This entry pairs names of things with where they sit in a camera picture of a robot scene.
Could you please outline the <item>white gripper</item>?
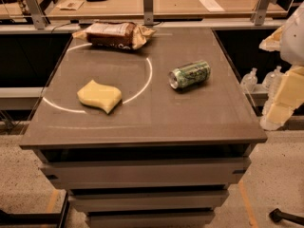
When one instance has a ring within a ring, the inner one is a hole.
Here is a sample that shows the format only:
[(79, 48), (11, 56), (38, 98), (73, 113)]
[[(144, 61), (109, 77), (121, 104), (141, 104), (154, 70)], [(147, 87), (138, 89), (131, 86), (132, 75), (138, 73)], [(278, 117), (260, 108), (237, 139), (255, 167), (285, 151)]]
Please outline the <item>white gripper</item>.
[(288, 18), (284, 27), (263, 39), (259, 48), (280, 51), (282, 60), (297, 65), (275, 78), (263, 107), (260, 125), (265, 130), (274, 131), (304, 104), (304, 3)]

